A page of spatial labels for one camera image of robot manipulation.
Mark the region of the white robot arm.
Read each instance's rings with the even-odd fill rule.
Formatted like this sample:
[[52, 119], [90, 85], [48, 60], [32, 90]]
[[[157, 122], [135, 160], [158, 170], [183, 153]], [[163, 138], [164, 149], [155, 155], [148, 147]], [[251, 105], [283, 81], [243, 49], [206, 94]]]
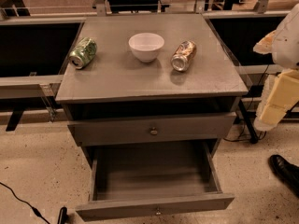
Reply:
[[254, 127], [267, 132], [299, 102], [299, 5], [253, 51], [262, 55], [271, 53], [274, 64], [283, 68], [280, 74], [269, 75], [265, 80], [262, 100], [256, 110]]

